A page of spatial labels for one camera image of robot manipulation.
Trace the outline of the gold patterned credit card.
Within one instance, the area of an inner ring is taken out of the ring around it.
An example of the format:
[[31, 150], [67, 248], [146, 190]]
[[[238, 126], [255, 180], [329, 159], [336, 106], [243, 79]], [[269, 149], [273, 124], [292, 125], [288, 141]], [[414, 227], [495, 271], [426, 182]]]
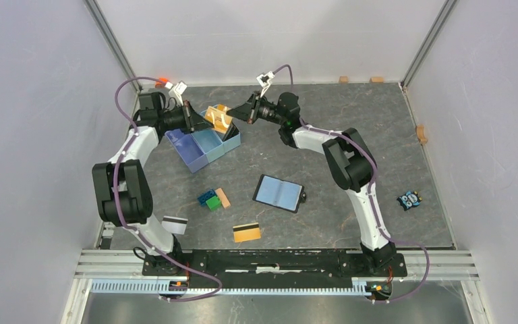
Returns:
[[230, 108], [222, 104], [209, 106], [205, 111], [204, 118], [213, 123], [215, 131], [226, 134], [233, 119], [230, 115], [227, 115], [228, 110]]

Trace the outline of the black card holder wallet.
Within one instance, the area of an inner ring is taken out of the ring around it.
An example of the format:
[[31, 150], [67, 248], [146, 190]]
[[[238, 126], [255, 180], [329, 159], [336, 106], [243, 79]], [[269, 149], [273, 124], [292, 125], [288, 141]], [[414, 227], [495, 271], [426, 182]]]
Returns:
[[252, 200], [274, 208], [297, 213], [300, 204], [305, 203], [307, 194], [304, 186], [262, 174]]

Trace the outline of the silver credit card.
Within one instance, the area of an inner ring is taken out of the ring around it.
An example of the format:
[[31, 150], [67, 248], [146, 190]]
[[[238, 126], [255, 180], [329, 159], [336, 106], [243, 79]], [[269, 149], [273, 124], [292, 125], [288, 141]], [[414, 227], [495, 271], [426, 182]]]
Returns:
[[161, 225], [168, 232], [175, 235], [184, 235], [188, 219], [182, 217], [164, 216]]

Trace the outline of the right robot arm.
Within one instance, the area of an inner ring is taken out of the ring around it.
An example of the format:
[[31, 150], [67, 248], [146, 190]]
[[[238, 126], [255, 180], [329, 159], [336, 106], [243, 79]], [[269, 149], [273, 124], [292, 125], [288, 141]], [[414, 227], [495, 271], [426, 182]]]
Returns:
[[376, 161], [355, 128], [323, 130], [306, 123], [300, 111], [296, 94], [284, 92], [272, 103], [255, 92], [245, 103], [227, 110], [227, 115], [248, 124], [259, 119], [277, 124], [284, 144], [325, 156], [335, 184], [345, 191], [357, 217], [363, 268], [370, 275], [380, 275], [397, 250], [378, 205]]

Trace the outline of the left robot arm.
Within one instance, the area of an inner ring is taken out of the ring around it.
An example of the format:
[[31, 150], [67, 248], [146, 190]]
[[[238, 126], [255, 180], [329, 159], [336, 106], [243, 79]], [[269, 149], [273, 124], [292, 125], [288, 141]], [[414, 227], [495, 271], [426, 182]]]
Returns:
[[94, 193], [100, 218], [131, 233], [149, 256], [160, 256], [159, 266], [177, 275], [185, 257], [174, 234], [154, 215], [154, 203], [144, 165], [168, 131], [191, 134], [210, 130], [212, 122], [197, 113], [189, 101], [168, 98], [159, 90], [138, 97], [139, 108], [132, 117], [129, 132], [118, 153], [106, 163], [92, 168]]

